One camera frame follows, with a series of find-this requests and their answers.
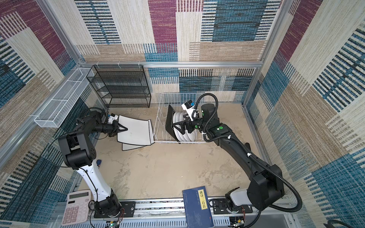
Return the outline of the white square plate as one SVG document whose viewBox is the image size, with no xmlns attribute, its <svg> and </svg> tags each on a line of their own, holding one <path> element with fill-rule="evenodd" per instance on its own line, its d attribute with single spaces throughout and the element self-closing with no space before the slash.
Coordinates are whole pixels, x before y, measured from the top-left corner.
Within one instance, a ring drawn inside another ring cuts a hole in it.
<svg viewBox="0 0 365 228">
<path fill-rule="evenodd" d="M 151 120 L 139 120 L 119 116 L 118 123 L 126 131 L 117 134 L 117 141 L 128 145 L 149 146 L 154 143 L 154 132 Z"/>
<path fill-rule="evenodd" d="M 152 145 L 154 143 L 154 139 L 153 139 L 153 129 L 152 129 L 152 123 L 151 120 L 148 120 L 149 122 L 149 136 L 150 136 L 150 142 Z M 142 148 L 145 147 L 145 145 L 131 145 L 131 144 L 127 144 L 127 143 L 123 143 L 122 144 L 122 151 L 129 151 L 129 150 L 134 150 L 134 149 L 138 149 L 138 148 Z"/>
</svg>

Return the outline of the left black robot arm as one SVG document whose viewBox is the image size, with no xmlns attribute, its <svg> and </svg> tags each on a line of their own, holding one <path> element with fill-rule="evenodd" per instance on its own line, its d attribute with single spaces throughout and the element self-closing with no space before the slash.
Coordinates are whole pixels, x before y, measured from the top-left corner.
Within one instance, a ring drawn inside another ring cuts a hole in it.
<svg viewBox="0 0 365 228">
<path fill-rule="evenodd" d="M 67 167 L 76 170 L 90 188 L 94 210 L 99 215 L 115 217 L 121 211 L 121 204 L 112 188 L 105 182 L 97 167 L 97 151 L 89 138 L 91 133 L 104 133 L 114 137 L 128 128 L 119 124 L 102 121 L 102 114 L 92 111 L 77 120 L 77 126 L 71 133 L 59 138 L 59 146 L 64 163 Z"/>
</svg>

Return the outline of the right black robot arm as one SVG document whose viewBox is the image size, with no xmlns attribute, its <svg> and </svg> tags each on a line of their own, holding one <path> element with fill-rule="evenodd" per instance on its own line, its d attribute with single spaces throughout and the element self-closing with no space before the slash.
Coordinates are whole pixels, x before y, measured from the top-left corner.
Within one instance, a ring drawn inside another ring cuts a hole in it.
<svg viewBox="0 0 365 228">
<path fill-rule="evenodd" d="M 183 115 L 171 106 L 168 107 L 165 129 L 172 137 L 200 132 L 205 142 L 214 142 L 225 150 L 249 177 L 250 185 L 244 197 L 259 211 L 268 207 L 289 213 L 301 210 L 302 198 L 294 186 L 283 178 L 281 169 L 257 157 L 248 144 L 243 144 L 230 127 L 220 122 L 217 105 L 204 104 L 201 107 L 202 113 L 198 114 L 191 104 L 191 101 L 184 104 L 189 110 Z M 292 208 L 274 204 L 285 195 L 285 187 L 290 189 L 297 200 Z"/>
</svg>

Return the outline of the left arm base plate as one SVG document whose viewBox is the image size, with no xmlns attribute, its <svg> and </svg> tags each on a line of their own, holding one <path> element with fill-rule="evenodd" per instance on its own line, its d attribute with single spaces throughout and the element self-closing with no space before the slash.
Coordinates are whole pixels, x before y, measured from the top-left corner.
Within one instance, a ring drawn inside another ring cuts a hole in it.
<svg viewBox="0 0 365 228">
<path fill-rule="evenodd" d="M 107 218 L 132 218 L 135 213 L 136 201 L 120 201 L 120 210 L 118 214 L 114 213 L 112 215 L 102 215 L 95 212 L 93 218 L 95 219 L 107 219 Z"/>
</svg>

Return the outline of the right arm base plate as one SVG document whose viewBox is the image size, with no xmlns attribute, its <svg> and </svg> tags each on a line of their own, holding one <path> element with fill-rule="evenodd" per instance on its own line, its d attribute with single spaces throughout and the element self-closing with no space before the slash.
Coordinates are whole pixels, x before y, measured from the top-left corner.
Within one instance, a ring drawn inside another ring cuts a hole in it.
<svg viewBox="0 0 365 228">
<path fill-rule="evenodd" d="M 213 209 L 214 214 L 243 214 L 253 213 L 253 209 L 250 205 L 236 206 L 233 203 L 229 203 L 226 199 L 210 199 L 209 205 Z"/>
</svg>

